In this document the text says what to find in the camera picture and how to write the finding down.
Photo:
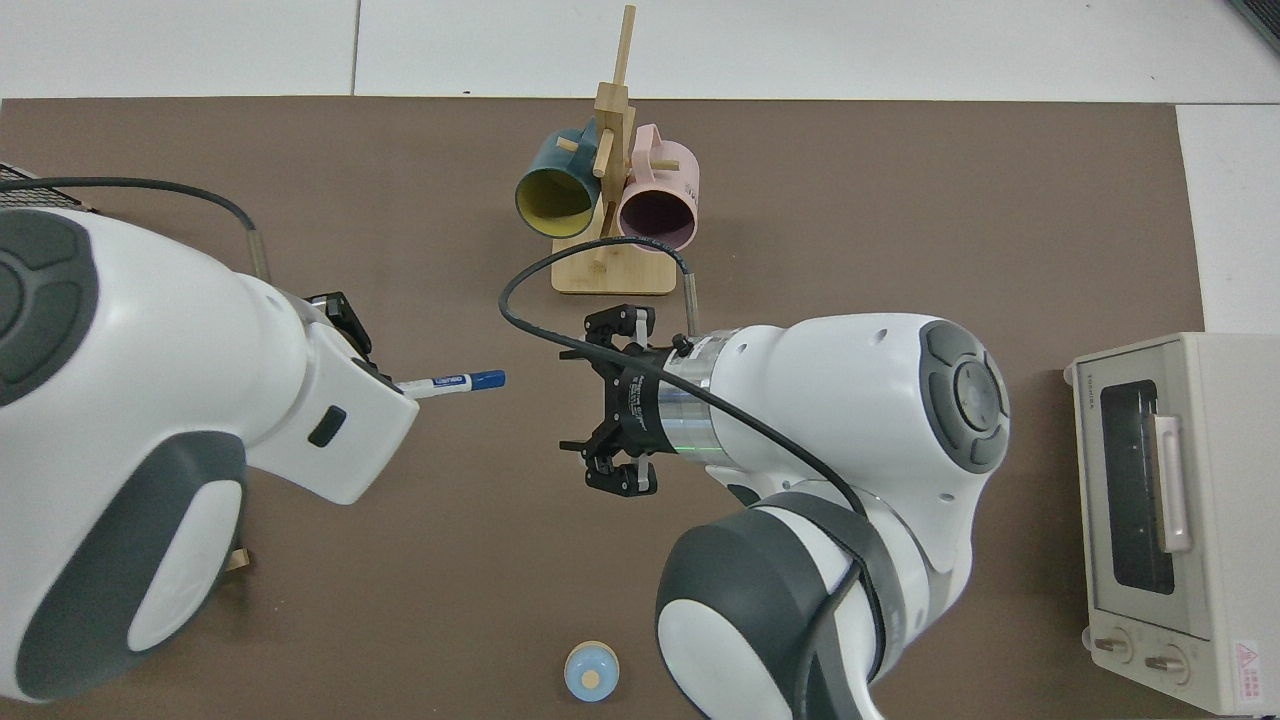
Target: black cable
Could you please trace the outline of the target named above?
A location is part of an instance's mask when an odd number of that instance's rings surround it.
[[[29,178],[20,181],[0,181],[0,192],[17,192],[19,190],[55,190],[59,187],[141,187],[145,190],[163,190],[198,197],[225,209],[239,224],[244,227],[248,241],[248,256],[253,265],[253,275],[257,279],[271,284],[271,269],[266,263],[266,249],[262,246],[262,233],[257,232],[257,225],[239,205],[230,200],[191,184],[180,182],[157,181],[151,178],[120,178],[120,177],[60,177],[60,178]]]
[[[695,386],[694,383],[690,383],[689,380],[681,378],[680,375],[669,373],[662,368],[655,368],[645,363],[644,360],[631,357],[630,355],[618,352],[617,350],[613,350],[611,347],[602,347],[599,345],[593,345],[590,342],[576,340],[538,327],[522,318],[518,318],[515,313],[511,311],[511,295],[516,291],[517,287],[521,286],[521,283],[532,277],[535,273],[571,255],[585,252],[588,250],[594,250],[596,247],[608,247],[611,245],[643,245],[645,247],[659,250],[669,255],[676,261],[676,265],[680,268],[680,272],[682,274],[685,275],[690,274],[689,265],[685,263],[684,256],[681,256],[680,252],[672,250],[671,247],[667,247],[666,245],[655,240],[650,240],[648,237],[607,237],[602,240],[594,240],[590,242],[575,245],[566,250],[561,250],[559,252],[548,255],[547,258],[543,258],[541,260],[521,270],[518,274],[516,274],[516,277],[511,278],[511,282],[507,283],[507,287],[502,288],[502,293],[498,296],[498,311],[502,313],[502,316],[508,323],[515,325],[517,329],[521,329],[534,337],[540,337],[543,340],[554,342],[557,345],[562,345],[564,347],[576,350],[586,357],[594,357],[596,360],[612,363],[614,365],[623,365],[631,368],[632,370],[640,370],[648,375],[657,377],[659,380],[663,380],[667,384],[677,387],[687,392],[689,395],[696,397],[698,400],[701,400],[703,402],[710,405],[712,407],[716,407],[717,410],[724,413],[726,415],[733,418],[735,420],[760,433],[769,441],[777,443],[783,450],[796,456],[801,462],[809,465],[814,471],[822,475],[823,479],[826,479],[827,482],[829,482],[832,486],[836,487],[836,489],[845,498],[845,501],[849,502],[850,507],[852,507],[855,512],[865,518],[867,509],[863,506],[861,500],[854,492],[854,488],[844,478],[841,478],[838,473],[836,473],[832,468],[829,468],[826,462],[815,457],[803,446],[797,445],[795,441],[790,439],[788,437],[783,436],[778,430],[765,424],[763,420],[759,420],[758,418],[750,415],[745,410],[737,407],[736,405],[728,402],[727,400],[719,397],[718,395],[708,392]],[[818,606],[818,610],[814,612],[814,616],[809,620],[809,624],[805,628],[803,635],[804,639],[800,644],[800,651],[801,651],[799,660],[800,666],[796,669],[796,683],[794,689],[796,717],[799,717],[800,720],[805,720],[809,716],[808,685],[809,685],[809,676],[813,669],[814,652],[818,644],[819,630],[824,628],[828,623],[835,621],[836,607],[840,606],[845,596],[849,594],[849,592],[854,588],[858,580],[863,577],[869,577],[867,574],[867,568],[864,566],[861,557],[856,552],[856,548],[847,547],[844,542],[838,541],[837,538],[831,538],[831,539],[837,546],[842,547],[846,552],[849,552],[851,562],[849,570],[845,571],[844,578],[841,578],[840,583],[836,585],[836,589],[832,591],[832,593],[828,594]],[[876,618],[878,621],[882,623],[883,620],[879,619],[879,609],[874,607],[876,602],[872,601],[870,605],[873,606],[872,607],[873,618]]]
[[[253,219],[248,217],[239,205],[232,202],[230,200],[209,192],[207,190],[201,190],[195,186],[182,184],[178,182],[157,181],[150,178],[116,178],[116,177],[61,177],[61,178],[31,178],[20,181],[0,181],[0,192],[15,192],[19,190],[46,190],[46,188],[59,188],[59,187],[145,187],[147,190],[164,190],[168,192],[177,192],[180,195],[189,195],[192,197],[198,197],[201,200],[207,200],[214,205],[220,205],[227,209],[236,219],[244,225],[246,231],[253,232],[257,225],[253,224]]]
[[[863,568],[861,559],[859,559],[858,553],[854,552],[851,547],[829,534],[827,537],[831,538],[833,543],[845,548],[845,551],[854,557],[854,561],[849,565],[849,570],[845,570],[845,577],[840,579],[836,589],[833,589],[831,594],[824,597],[822,603],[818,605],[818,610],[813,614],[813,619],[810,619],[809,624],[805,626],[804,642],[800,644],[800,666],[796,667],[795,687],[791,691],[795,693],[795,711],[796,717],[800,720],[809,717],[809,675],[813,673],[813,664],[818,660],[815,655],[818,652],[819,630],[836,621],[836,609],[840,607],[840,603],[845,601],[845,596],[854,589],[858,580],[867,573],[867,569]],[[872,615],[877,619],[877,621],[881,621],[876,602],[872,601],[872,598],[867,600],[872,606]]]

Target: warning label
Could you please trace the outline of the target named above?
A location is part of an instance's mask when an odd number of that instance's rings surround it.
[[[1242,703],[1262,702],[1262,660],[1254,641],[1235,641],[1235,697]]]

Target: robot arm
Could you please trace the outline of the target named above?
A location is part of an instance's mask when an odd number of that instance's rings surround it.
[[[978,496],[1009,437],[998,369],[970,333],[923,315],[754,325],[675,347],[639,342],[652,322],[653,309],[632,306],[588,318],[589,342],[628,336],[622,352],[650,369],[593,356],[605,420],[562,447],[586,460],[589,486],[625,496],[654,492],[648,455],[675,452],[748,506],[689,530],[668,557],[657,628],[672,678],[710,717],[881,717],[869,683],[968,580]],[[655,382],[659,368],[814,451],[860,502],[754,428]],[[634,461],[614,464],[620,451]]]
[[[0,694],[76,694],[178,632],[232,550],[246,466],[358,498],[417,414],[367,351],[340,293],[0,210]]]

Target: blue lid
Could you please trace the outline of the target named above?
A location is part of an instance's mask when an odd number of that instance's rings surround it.
[[[471,389],[493,389],[504,384],[507,384],[507,373],[504,370],[471,373]]]
[[[599,702],[618,687],[618,659],[602,642],[585,642],[564,662],[564,684],[582,702]]]

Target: toaster oven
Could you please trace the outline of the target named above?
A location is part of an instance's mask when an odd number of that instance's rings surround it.
[[[1222,715],[1280,712],[1280,337],[1075,359],[1094,664]]]

